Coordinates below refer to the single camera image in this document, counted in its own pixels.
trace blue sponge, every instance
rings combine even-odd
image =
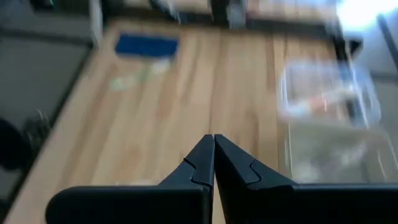
[[[121,34],[115,51],[127,57],[165,58],[174,57],[177,46],[178,39]]]

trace transparent box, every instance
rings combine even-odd
[[[369,72],[341,63],[289,63],[280,79],[284,121],[316,121],[368,128],[381,118]]]
[[[298,183],[398,182],[396,152],[387,134],[309,122],[289,124],[280,172]]]

